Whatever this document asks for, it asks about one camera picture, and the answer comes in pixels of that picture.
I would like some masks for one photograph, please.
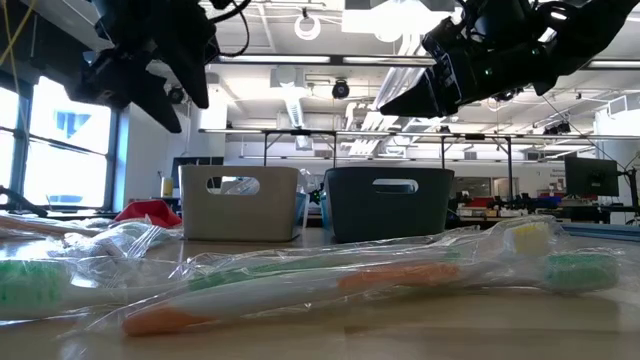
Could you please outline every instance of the camera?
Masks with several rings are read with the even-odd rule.
[[[349,85],[347,85],[347,81],[343,79],[336,80],[336,84],[333,86],[331,95],[333,95],[334,99],[338,100],[349,97]]]
[[[180,105],[185,100],[184,90],[181,86],[172,86],[167,96],[169,96],[169,101],[171,101],[173,105]]]

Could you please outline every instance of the window frame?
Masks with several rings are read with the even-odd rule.
[[[111,109],[111,124],[109,127],[109,147],[106,154],[101,154],[96,151],[85,149],[80,146],[67,144],[65,142],[50,139],[43,136],[28,134],[28,139],[25,134],[25,129],[30,129],[31,126],[31,114],[33,108],[33,90],[34,85],[18,79],[18,86],[20,92],[16,91],[14,77],[6,72],[0,71],[0,87],[7,90],[18,93],[18,118],[16,119],[15,129],[5,128],[0,126],[0,130],[9,132],[14,138],[13,148],[13,161],[11,165],[11,180],[9,182],[9,189],[17,192],[20,195],[24,195],[24,183],[27,172],[27,159],[29,156],[29,143],[28,141],[38,141],[49,146],[53,146],[62,150],[73,151],[83,154],[92,154],[104,156],[107,161],[106,167],[106,179],[104,189],[104,201],[102,206],[88,207],[78,205],[51,205],[47,207],[52,210],[83,210],[83,209],[95,209],[95,210],[111,210],[113,208],[113,195],[115,184],[115,169],[117,161],[117,139],[120,123],[120,111]]]

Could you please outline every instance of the green bristles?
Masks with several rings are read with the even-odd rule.
[[[557,292],[604,290],[618,284],[618,261],[610,254],[567,253],[547,258],[545,283]]]
[[[56,305],[68,286],[64,263],[53,261],[0,261],[0,308],[33,309]]]

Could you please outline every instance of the wooden table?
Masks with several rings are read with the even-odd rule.
[[[277,246],[321,244],[321,236]],[[0,244],[0,257],[34,243]],[[185,259],[269,244],[181,242],[149,256]],[[245,321],[180,335],[57,338],[82,318],[5,323],[0,359],[638,359],[640,297],[609,291],[582,297],[532,290],[412,296]]]

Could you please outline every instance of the red cloth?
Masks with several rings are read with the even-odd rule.
[[[164,228],[182,224],[182,219],[176,215],[162,200],[136,201],[116,216],[116,221],[139,219],[149,216],[151,223]]]

